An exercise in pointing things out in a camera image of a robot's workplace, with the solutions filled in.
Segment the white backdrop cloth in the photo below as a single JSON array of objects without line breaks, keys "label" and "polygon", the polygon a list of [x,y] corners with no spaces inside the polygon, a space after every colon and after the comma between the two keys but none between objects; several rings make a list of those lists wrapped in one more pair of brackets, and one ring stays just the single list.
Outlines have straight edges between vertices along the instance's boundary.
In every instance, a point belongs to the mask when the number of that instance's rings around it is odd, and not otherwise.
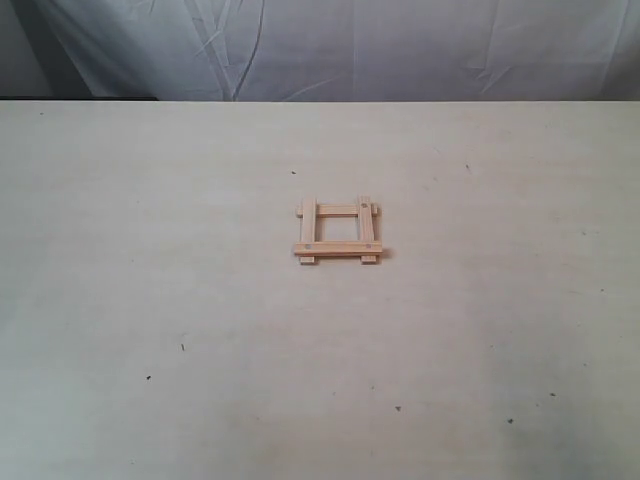
[{"label": "white backdrop cloth", "polygon": [[6,98],[634,100],[635,1],[5,1]]}]

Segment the wooden stick with holes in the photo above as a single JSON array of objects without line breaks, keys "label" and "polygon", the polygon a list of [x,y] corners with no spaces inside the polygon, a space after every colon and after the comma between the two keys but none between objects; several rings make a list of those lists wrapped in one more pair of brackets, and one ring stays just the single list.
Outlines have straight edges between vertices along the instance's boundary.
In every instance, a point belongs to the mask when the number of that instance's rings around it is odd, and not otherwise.
[{"label": "wooden stick with holes", "polygon": [[384,248],[379,241],[316,241],[298,242],[293,253],[299,257],[362,257],[379,256]]},{"label": "wooden stick with holes", "polygon": [[365,253],[360,257],[362,264],[371,265],[378,262],[381,246],[375,241],[373,203],[368,196],[357,198],[358,239],[365,246]]}]

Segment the plain wooden stick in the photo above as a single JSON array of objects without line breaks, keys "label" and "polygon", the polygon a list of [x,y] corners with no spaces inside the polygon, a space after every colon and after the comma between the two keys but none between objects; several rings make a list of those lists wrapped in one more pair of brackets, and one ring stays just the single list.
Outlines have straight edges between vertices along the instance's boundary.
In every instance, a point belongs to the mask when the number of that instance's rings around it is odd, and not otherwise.
[{"label": "plain wooden stick", "polygon": [[314,198],[306,198],[301,205],[301,236],[303,253],[299,256],[301,265],[313,265],[315,257],[311,255],[316,241],[317,203]]},{"label": "plain wooden stick", "polygon": [[[376,203],[369,204],[372,217],[379,213]],[[316,204],[316,218],[358,217],[360,206],[355,204]],[[297,218],[303,217],[303,208],[298,206],[295,213]]]}]

